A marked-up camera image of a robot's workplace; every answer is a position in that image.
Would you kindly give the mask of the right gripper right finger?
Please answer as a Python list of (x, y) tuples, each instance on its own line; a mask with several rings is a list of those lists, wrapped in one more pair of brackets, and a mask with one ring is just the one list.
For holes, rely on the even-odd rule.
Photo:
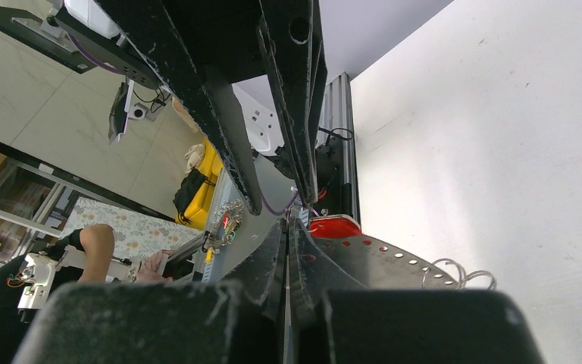
[(296, 363), (541, 363), (515, 303), (484, 289), (374, 289), (287, 223)]

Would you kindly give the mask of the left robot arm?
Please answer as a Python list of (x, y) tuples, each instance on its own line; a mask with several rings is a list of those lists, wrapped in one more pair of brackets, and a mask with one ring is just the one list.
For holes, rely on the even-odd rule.
[(280, 156), (305, 206), (318, 201), (315, 143), (327, 79), (316, 1), (101, 1), (215, 148), (253, 215), (253, 155)]

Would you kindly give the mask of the key with red tag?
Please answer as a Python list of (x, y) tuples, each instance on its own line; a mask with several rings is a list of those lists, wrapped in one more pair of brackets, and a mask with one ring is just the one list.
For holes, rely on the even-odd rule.
[(343, 239), (362, 235), (360, 224), (344, 214), (315, 217), (309, 222), (308, 232), (316, 238)]

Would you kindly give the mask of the operator forearm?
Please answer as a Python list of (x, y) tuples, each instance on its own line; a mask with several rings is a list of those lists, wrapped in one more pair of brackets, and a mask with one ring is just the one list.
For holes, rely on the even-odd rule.
[(78, 282), (105, 281), (114, 253), (114, 230), (107, 224), (94, 224), (80, 232), (85, 266)]

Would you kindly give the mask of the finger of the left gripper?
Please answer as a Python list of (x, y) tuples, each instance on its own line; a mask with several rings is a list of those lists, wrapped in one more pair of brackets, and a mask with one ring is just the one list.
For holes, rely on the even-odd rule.
[(327, 80), (317, 1), (262, 1), (256, 34), (301, 200), (318, 200), (315, 144)]
[(241, 105), (226, 77), (194, 60), (163, 1), (98, 4), (207, 136), (248, 211), (260, 215), (251, 144)]

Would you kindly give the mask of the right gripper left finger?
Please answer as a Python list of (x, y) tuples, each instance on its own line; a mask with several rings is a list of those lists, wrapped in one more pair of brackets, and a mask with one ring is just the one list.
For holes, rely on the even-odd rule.
[(281, 363), (287, 229), (222, 280), (66, 284), (34, 318), (16, 363)]

